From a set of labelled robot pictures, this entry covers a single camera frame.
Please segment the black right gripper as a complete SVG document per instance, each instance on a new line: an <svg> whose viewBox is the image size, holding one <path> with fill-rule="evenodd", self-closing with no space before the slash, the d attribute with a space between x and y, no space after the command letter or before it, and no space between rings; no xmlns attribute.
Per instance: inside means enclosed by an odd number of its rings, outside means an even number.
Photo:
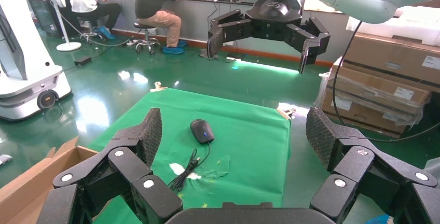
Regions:
<svg viewBox="0 0 440 224"><path fill-rule="evenodd" d="M305 0L257 0L245 12L233 10L211 20L207 56L213 59L224 43L248 37L283 40L301 53L298 71L314 64L327 50L330 33L316 17L300 25Z"/></svg>

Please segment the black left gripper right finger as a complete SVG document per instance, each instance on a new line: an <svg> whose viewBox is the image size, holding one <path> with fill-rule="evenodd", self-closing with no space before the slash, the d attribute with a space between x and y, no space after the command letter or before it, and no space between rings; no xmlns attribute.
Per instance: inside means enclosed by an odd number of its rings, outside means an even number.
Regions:
<svg viewBox="0 0 440 224"><path fill-rule="evenodd" d="M395 223L439 223L439 188L430 173L379 150L359 130L333 123L318 107L308 111L306 136L329 177L310 207L335 223L359 195L372 199Z"/></svg>

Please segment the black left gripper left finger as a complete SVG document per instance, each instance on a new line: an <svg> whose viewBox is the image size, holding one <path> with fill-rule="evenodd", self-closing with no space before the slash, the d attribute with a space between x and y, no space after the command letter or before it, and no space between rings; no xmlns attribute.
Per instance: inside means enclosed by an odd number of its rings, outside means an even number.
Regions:
<svg viewBox="0 0 440 224"><path fill-rule="evenodd" d="M105 148L53 180L38 223L92 223L108 203L122 197L142 223L166 223L182 200L152 170L162 138L159 108L124 128Z"/></svg>

